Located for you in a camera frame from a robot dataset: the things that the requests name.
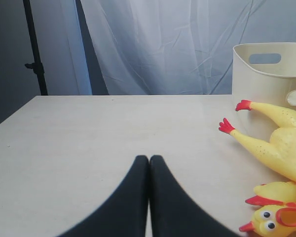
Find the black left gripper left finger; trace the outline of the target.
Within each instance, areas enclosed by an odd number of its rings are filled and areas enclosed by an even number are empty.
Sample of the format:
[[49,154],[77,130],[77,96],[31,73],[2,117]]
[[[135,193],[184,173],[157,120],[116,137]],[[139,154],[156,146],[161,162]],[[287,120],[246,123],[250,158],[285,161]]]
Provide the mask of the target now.
[[61,237],[144,237],[148,212],[148,158],[136,156],[109,198]]

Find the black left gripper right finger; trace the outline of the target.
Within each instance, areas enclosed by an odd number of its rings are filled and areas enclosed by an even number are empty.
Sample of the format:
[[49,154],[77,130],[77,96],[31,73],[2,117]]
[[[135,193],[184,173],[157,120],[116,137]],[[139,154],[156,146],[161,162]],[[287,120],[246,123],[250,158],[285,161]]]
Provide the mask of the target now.
[[154,237],[236,237],[179,185],[164,158],[150,158],[150,218]]

